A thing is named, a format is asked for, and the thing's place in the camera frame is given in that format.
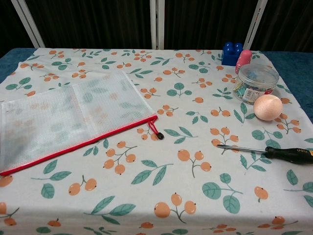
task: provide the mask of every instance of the curtain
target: curtain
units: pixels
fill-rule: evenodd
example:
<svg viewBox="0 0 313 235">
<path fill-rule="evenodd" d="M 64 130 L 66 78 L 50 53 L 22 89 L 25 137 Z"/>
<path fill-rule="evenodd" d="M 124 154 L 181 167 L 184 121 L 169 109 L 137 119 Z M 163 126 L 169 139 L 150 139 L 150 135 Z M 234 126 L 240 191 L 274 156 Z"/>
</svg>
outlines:
<svg viewBox="0 0 313 235">
<path fill-rule="evenodd" d="M 151 48 L 149 0 L 26 0 L 46 47 Z"/>
<path fill-rule="evenodd" d="M 165 0 L 165 49 L 244 44 L 257 0 Z"/>
<path fill-rule="evenodd" d="M 251 49 L 313 52 L 313 0 L 268 0 Z"/>
<path fill-rule="evenodd" d="M 0 58 L 17 47 L 34 47 L 11 0 L 0 0 Z"/>
</svg>

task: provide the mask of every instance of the makeup sponge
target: makeup sponge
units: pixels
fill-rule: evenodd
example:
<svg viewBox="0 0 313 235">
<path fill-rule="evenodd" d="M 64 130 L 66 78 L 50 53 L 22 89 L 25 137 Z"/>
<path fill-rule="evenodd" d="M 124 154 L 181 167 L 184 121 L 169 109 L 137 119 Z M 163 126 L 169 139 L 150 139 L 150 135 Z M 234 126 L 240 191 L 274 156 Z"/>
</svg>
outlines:
<svg viewBox="0 0 313 235">
<path fill-rule="evenodd" d="M 279 117 L 282 113 L 283 103 L 278 97 L 272 94 L 265 94 L 257 98 L 254 102 L 253 110 L 259 119 L 270 121 Z"/>
</svg>

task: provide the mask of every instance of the plastic jar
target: plastic jar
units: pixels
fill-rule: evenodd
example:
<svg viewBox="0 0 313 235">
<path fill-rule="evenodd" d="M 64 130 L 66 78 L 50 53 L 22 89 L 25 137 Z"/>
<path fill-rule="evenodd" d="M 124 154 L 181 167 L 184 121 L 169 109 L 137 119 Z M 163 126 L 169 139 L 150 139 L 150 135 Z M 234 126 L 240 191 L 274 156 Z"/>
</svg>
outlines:
<svg viewBox="0 0 313 235">
<path fill-rule="evenodd" d="M 238 99 L 253 105 L 258 97 L 273 92 L 278 79 L 278 73 L 265 65 L 243 65 L 233 91 Z"/>
</svg>

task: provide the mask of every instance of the pink toy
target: pink toy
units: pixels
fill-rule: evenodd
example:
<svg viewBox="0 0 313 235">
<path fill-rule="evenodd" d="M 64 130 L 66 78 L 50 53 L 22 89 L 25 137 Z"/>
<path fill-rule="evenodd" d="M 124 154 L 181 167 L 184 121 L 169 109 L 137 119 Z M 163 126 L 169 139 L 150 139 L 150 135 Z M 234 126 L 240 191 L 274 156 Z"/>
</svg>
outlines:
<svg viewBox="0 0 313 235">
<path fill-rule="evenodd" d="M 250 64 L 252 57 L 252 52 L 250 50 L 243 50 L 240 53 L 239 59 L 236 64 L 235 72 L 236 74 L 239 73 L 239 69 L 242 65 Z"/>
</svg>

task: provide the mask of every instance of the white pole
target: white pole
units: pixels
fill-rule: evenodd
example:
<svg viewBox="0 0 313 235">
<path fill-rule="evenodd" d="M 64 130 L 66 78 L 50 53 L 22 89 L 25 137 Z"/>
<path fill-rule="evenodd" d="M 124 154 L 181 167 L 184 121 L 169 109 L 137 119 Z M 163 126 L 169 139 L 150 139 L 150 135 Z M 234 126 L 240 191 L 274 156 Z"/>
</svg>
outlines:
<svg viewBox="0 0 313 235">
<path fill-rule="evenodd" d="M 150 27 L 152 49 L 157 48 L 157 22 L 156 22 L 156 0 L 150 0 Z"/>
<path fill-rule="evenodd" d="M 165 0 L 157 0 L 157 42 L 158 49 L 164 50 Z"/>
<path fill-rule="evenodd" d="M 24 25 L 31 42 L 34 45 L 34 48 L 45 47 L 25 0 L 11 0 L 11 2 Z"/>
<path fill-rule="evenodd" d="M 252 45 L 254 36 L 256 34 L 256 31 L 258 30 L 259 23 L 261 21 L 267 2 L 268 0 L 258 0 L 258 3 L 256 4 L 254 15 L 252 17 L 250 28 L 248 34 L 246 35 L 246 40 L 244 44 L 244 49 L 246 50 L 249 50 Z"/>
</svg>

